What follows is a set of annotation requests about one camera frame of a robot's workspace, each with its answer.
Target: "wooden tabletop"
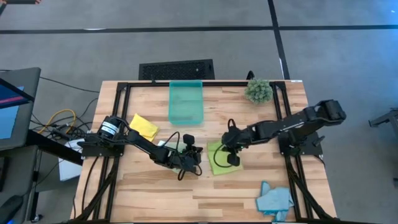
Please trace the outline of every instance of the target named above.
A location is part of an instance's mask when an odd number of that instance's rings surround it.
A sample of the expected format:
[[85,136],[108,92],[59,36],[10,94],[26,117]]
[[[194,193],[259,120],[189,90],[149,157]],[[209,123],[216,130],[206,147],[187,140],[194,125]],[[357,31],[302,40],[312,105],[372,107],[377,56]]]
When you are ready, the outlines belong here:
[[[102,84],[95,111],[93,131],[97,131],[105,116],[112,114],[118,81]],[[307,106],[302,82],[286,81],[292,113]],[[186,173],[182,181],[172,170],[154,164],[149,156],[134,146],[126,146],[120,159],[114,195],[112,222],[270,222],[256,210],[255,198],[260,194],[261,181],[271,187],[289,187],[284,158],[279,154],[276,139],[267,144],[250,146],[239,153],[244,170],[213,176],[208,162],[206,144],[220,140],[227,131],[227,122],[233,118],[239,128],[262,120],[276,120],[274,102],[254,105],[244,97],[244,87],[203,87],[205,120],[201,126],[172,126],[168,121],[168,87],[134,87],[131,89],[127,121],[135,113],[154,123],[160,131],[153,143],[166,140],[175,131],[195,136],[196,145],[204,147],[201,155],[203,175]],[[279,94],[283,115],[282,95]],[[123,106],[123,93],[119,115]],[[336,216],[329,184],[323,164],[313,156],[302,156],[309,191],[331,216]],[[75,203],[77,215],[81,213],[81,198],[88,171],[94,158],[84,161]],[[102,158],[98,159],[91,174],[85,206],[97,191]],[[302,194],[297,189],[302,216],[305,207]],[[106,192],[101,205],[100,218],[104,217]],[[287,219],[294,221],[293,208]]]

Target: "gray carpet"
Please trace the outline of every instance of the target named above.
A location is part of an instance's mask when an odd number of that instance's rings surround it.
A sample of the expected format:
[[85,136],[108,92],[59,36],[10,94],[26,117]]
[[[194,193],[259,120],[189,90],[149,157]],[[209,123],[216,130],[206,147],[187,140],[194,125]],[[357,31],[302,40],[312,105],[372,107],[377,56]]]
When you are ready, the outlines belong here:
[[[274,0],[280,26],[398,24],[391,0]],[[172,26],[270,26],[266,0],[81,0],[10,5],[0,30]],[[396,223],[398,140],[389,124],[368,120],[398,107],[398,30],[282,31],[291,79],[310,104],[339,100],[347,120],[320,131],[337,214],[344,220]],[[0,35],[0,69],[41,67],[42,76],[99,90],[103,80],[137,80],[140,63],[212,58],[217,79],[281,79],[273,31]],[[41,80],[34,114],[81,114],[97,94]],[[83,120],[93,118],[95,104]],[[40,195],[41,223],[67,220],[76,183]]]

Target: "lime green napkin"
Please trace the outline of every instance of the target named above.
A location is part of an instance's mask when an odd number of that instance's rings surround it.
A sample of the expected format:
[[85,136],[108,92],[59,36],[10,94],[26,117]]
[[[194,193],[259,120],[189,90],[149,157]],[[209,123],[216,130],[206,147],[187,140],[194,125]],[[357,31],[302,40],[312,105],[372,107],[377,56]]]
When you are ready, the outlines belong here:
[[[209,155],[210,166],[213,171],[213,175],[221,175],[221,174],[229,174],[230,172],[234,172],[237,170],[243,169],[242,163],[239,166],[231,166],[229,168],[219,167],[214,162],[214,153],[217,148],[221,145],[221,141],[217,142],[208,142],[207,143],[207,150]],[[228,166],[229,163],[226,161],[226,157],[228,156],[228,152],[223,152],[221,149],[217,152],[216,161],[221,166]]]

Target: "teal plastic bin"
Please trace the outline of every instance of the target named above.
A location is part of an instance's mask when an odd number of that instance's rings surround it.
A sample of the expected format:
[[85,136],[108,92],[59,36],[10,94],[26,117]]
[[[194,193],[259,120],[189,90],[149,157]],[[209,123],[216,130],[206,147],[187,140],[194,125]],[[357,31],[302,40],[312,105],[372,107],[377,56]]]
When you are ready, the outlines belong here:
[[174,125],[203,122],[201,80],[170,81],[169,121]]

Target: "yellow cable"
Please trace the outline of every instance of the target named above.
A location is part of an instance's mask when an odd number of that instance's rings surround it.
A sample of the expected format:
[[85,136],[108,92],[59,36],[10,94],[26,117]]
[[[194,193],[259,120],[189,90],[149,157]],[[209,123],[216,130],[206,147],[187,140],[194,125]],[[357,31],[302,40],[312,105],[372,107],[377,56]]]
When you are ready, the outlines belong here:
[[56,115],[58,115],[60,113],[63,113],[63,112],[71,112],[73,114],[72,125],[67,129],[67,133],[68,133],[71,130],[72,126],[75,124],[75,121],[76,121],[76,113],[73,110],[71,110],[71,109],[64,109],[64,110],[60,110],[60,111],[56,112],[53,116],[51,116],[51,118],[49,119],[47,124],[45,124],[45,126],[38,133],[42,134],[43,131],[49,126],[49,124],[51,124],[51,121],[56,117]]

